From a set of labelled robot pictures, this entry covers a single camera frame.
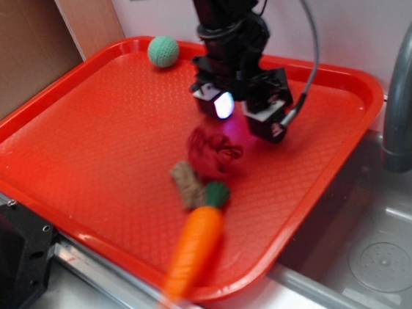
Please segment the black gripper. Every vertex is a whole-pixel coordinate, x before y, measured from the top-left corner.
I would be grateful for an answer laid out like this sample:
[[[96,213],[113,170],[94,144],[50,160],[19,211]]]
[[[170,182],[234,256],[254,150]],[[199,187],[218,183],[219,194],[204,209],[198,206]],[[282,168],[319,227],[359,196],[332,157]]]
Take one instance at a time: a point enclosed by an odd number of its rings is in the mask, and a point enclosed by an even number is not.
[[[287,134],[281,124],[284,104],[291,105],[293,97],[285,69],[260,67],[270,37],[264,20],[250,12],[225,29],[199,26],[198,33],[206,55],[192,59],[197,73],[190,89],[202,114],[225,120],[233,114],[235,101],[244,101],[250,132],[273,144],[281,142]]]

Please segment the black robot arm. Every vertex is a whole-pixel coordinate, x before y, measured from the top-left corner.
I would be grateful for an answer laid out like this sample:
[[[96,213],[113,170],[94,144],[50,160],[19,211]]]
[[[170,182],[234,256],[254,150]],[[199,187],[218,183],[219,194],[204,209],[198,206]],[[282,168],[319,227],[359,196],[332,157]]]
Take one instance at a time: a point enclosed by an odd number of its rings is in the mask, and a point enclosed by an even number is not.
[[[257,2],[193,0],[206,54],[192,59],[197,72],[190,89],[201,112],[219,120],[241,102],[251,133],[276,144],[286,134],[282,121],[293,97],[284,68],[260,67],[270,33],[254,11]]]

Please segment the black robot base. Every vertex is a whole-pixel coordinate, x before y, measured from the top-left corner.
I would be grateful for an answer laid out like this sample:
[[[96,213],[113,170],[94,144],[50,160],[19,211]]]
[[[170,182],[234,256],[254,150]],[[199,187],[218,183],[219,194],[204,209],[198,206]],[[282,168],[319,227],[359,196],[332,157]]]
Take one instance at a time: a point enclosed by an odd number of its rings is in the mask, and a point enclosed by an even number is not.
[[[22,204],[0,206],[0,309],[27,309],[48,287],[56,231]]]

